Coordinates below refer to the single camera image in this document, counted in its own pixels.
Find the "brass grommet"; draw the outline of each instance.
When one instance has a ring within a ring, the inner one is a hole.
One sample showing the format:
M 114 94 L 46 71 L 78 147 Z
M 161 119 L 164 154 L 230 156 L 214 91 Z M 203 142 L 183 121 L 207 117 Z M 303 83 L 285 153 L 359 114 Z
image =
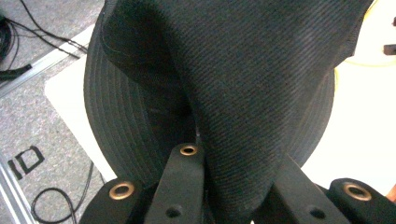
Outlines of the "brass grommet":
M 193 156 L 197 154 L 198 148 L 195 146 L 184 146 L 180 149 L 180 153 L 184 156 Z
M 367 189 L 364 189 L 361 186 L 354 183 L 350 183 L 350 182 L 345 183 L 344 192 L 350 197 L 359 201 L 368 202 L 372 200 L 372 195 Z
M 120 188 L 127 188 L 127 190 L 123 190 L 122 192 L 117 192 Z M 111 188 L 108 195 L 113 200 L 122 200 L 126 199 L 134 193 L 134 185 L 129 181 L 123 181 Z

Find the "dark cloth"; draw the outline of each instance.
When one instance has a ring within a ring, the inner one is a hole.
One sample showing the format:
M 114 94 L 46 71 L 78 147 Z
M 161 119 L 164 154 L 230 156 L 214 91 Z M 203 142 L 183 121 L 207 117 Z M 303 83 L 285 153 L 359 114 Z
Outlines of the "dark cloth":
M 84 86 L 107 161 L 149 188 L 198 133 L 217 221 L 247 221 L 286 153 L 318 144 L 370 3 L 107 0 Z

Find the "white surface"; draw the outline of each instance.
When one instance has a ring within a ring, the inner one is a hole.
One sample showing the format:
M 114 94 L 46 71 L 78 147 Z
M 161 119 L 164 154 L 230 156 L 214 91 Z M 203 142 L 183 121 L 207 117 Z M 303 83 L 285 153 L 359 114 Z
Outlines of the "white surface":
M 387 194 L 396 183 L 396 1 L 377 1 L 361 28 L 355 55 L 337 67 L 338 89 L 325 134 L 303 171 L 327 188 L 342 177 Z
M 390 25 L 395 5 L 394 0 L 376 4 L 363 24 L 357 56 L 337 68 L 339 83 L 330 123 L 303 167 L 312 181 L 325 188 L 336 178 L 351 177 L 387 194 L 396 182 L 396 57 L 382 53 L 384 44 L 396 43 L 396 30 Z M 97 146 L 86 116 L 84 67 L 85 58 L 64 69 L 48 82 L 46 94 L 104 178 L 110 180 L 116 176 Z
M 51 78 L 46 84 L 45 93 L 103 178 L 108 181 L 117 176 L 96 143 L 85 110 L 83 83 L 86 59 L 86 56 L 82 57 Z

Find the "round hole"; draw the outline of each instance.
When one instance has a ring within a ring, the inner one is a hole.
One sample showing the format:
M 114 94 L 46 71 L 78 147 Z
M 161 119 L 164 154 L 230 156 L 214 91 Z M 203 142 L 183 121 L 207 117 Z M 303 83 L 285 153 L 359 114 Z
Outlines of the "round hole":
M 193 148 L 190 148 L 190 147 L 184 148 L 185 153 L 192 153 L 193 151 L 194 151 Z
M 357 188 L 351 187 L 349 190 L 350 190 L 353 194 L 355 194 L 355 195 L 357 195 L 357 196 L 359 196 L 359 197 L 363 197 L 363 196 L 365 195 L 365 194 L 364 194 L 364 191 L 361 190 L 361 189 L 357 189 Z
M 181 206 L 176 205 L 168 208 L 166 210 L 166 215 L 170 218 L 180 217 L 181 216 Z
M 368 202 L 372 199 L 372 195 L 367 189 L 354 183 L 345 183 L 344 192 L 359 201 Z
M 317 219 L 324 219 L 326 217 L 326 214 L 324 214 L 324 212 L 320 208 L 317 208 L 315 206 L 310 206 L 308 210 L 309 214 Z
M 198 149 L 194 146 L 186 146 L 180 150 L 180 153 L 184 156 L 192 156 L 198 152 Z
M 123 181 L 111 188 L 108 193 L 113 200 L 126 199 L 134 193 L 134 185 L 129 181 Z
M 116 194 L 122 195 L 122 194 L 128 192 L 128 189 L 129 189 L 129 188 L 126 187 L 126 186 L 120 186 L 119 188 L 117 188 L 117 189 L 115 190 L 115 192 L 116 192 Z

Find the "black wire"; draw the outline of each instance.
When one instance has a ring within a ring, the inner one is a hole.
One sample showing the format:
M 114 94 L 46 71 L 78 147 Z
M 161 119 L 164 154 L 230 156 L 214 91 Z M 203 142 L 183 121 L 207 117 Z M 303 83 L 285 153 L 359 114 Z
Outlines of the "black wire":
M 17 31 L 17 29 L 15 29 L 15 25 L 12 24 L 12 23 L 9 23 L 9 22 L 8 22 L 7 24 L 10 26 L 10 28 L 11 28 L 11 30 L 12 30 L 12 33 L 14 33 L 14 40 L 15 40 L 15 35 L 17 36 L 17 37 L 16 37 L 16 38 L 17 38 L 17 48 L 15 49 L 14 57 L 12 58 L 11 63 L 10 63 L 9 66 L 8 66 L 8 69 L 7 69 L 7 70 L 9 70 L 9 69 L 11 68 L 12 64 L 14 64 L 15 59 L 17 58 L 18 52 L 19 52 L 19 50 L 20 50 L 20 37 L 18 36 L 18 31 Z
M 36 35 L 20 35 L 20 34 L 18 34 L 18 36 L 26 37 L 26 38 L 38 38 Z
M 60 50 L 60 51 L 62 51 L 62 52 L 64 52 L 64 53 L 66 53 L 66 54 L 72 56 L 73 58 L 79 59 L 79 57 L 78 57 L 76 54 L 67 52 L 67 51 L 64 50 L 64 49 L 61 49 L 61 48 L 59 48 L 59 47 L 53 45 L 53 44 L 50 43 L 47 39 L 45 39 L 43 36 L 39 35 L 36 31 L 34 31 L 34 30 L 32 30 L 32 29 L 26 27 L 25 25 L 22 25 L 22 24 L 20 24 L 19 22 L 13 21 L 12 19 L 9 19 L 9 18 L 5 18 L 5 20 L 6 20 L 6 21 L 9 21 L 9 22 L 11 22 L 11 23 L 14 23 L 15 25 L 17 25 L 17 26 L 19 26 L 19 27 L 22 27 L 23 29 L 29 31 L 30 33 L 32 33 L 32 34 L 34 34 L 35 36 L 37 36 L 38 38 L 40 38 L 44 43 L 46 43 L 46 44 L 52 46 L 53 48 L 58 49 L 58 50 Z
M 62 36 L 55 35 L 55 34 L 53 34 L 53 33 L 51 33 L 51 32 L 48 32 L 47 30 L 44 30 L 44 29 L 38 24 L 38 22 L 35 20 L 35 18 L 33 17 L 32 13 L 31 13 L 30 10 L 29 10 L 29 8 L 28 8 L 28 7 L 26 6 L 26 4 L 23 2 L 23 0 L 20 0 L 20 2 L 22 3 L 24 9 L 26 10 L 26 12 L 27 12 L 27 14 L 29 15 L 30 19 L 32 20 L 32 22 L 33 22 L 33 23 L 35 24 L 35 26 L 36 26 L 38 29 L 40 29 L 44 34 L 49 35 L 49 36 L 51 36 L 51 37 L 53 37 L 53 38 L 60 39 L 60 40 L 62 40 L 62 41 L 64 41 L 64 42 L 67 42 L 67 43 L 69 43 L 69 44 L 71 44 L 71 45 L 77 47 L 78 49 L 80 49 L 80 50 L 83 51 L 84 53 L 87 53 L 87 48 L 85 48 L 84 46 L 80 45 L 80 44 L 77 43 L 76 41 L 71 40 L 71 39 L 69 39 L 69 38 L 65 38 L 65 37 L 62 37 Z
M 103 176 L 102 176 L 102 174 L 99 174 L 99 176 L 100 176 L 100 179 L 102 180 L 102 183 L 103 183 L 103 184 L 105 184 L 105 183 L 106 183 L 106 181 L 103 179 Z
M 6 21 L 0 20 L 0 62 L 2 62 L 14 46 L 15 36 Z
M 92 180 L 92 172 L 93 172 L 93 162 L 91 161 L 90 171 L 88 172 L 87 182 L 85 183 L 85 188 L 84 188 L 84 190 L 82 191 L 82 195 L 81 195 L 81 198 L 79 199 L 79 202 L 78 202 L 78 205 L 76 206 L 76 209 L 73 208 L 73 204 L 72 204 L 72 202 L 71 202 L 71 200 L 70 200 L 70 197 L 69 197 L 63 190 L 61 190 L 61 189 L 58 189 L 58 188 L 48 188 L 48 189 L 44 189 L 44 190 L 42 190 L 40 193 L 38 193 L 37 196 L 35 196 L 35 199 L 34 199 L 33 202 L 32 202 L 32 211 L 31 211 L 31 212 L 32 212 L 32 215 L 33 215 L 33 217 L 35 218 L 35 220 L 37 220 L 37 221 L 39 221 L 39 222 L 41 222 L 41 223 L 44 223 L 44 224 L 58 224 L 58 223 L 61 223 L 61 222 L 66 221 L 66 220 L 69 219 L 69 218 L 72 218 L 73 223 L 74 223 L 74 224 L 77 224 L 76 212 L 77 212 L 77 210 L 81 207 L 82 203 L 83 203 L 84 200 L 85 200 L 85 197 L 87 196 L 87 191 L 88 191 L 88 188 L 90 187 L 90 183 L 91 183 L 91 180 Z M 62 196 L 64 196 L 64 198 L 65 198 L 66 201 L 67 201 L 67 205 L 68 205 L 68 207 L 69 207 L 69 210 L 70 210 L 70 214 L 69 214 L 69 215 L 67 215 L 66 217 L 60 218 L 60 219 L 58 219 L 58 220 L 55 220 L 55 221 L 45 220 L 45 219 L 43 219 L 42 217 L 39 217 L 39 216 L 38 216 L 38 214 L 37 214 L 36 211 L 35 211 L 35 204 L 37 203 L 38 199 L 39 199 L 45 192 L 48 192 L 48 191 L 56 191 L 56 192 L 61 193 Z

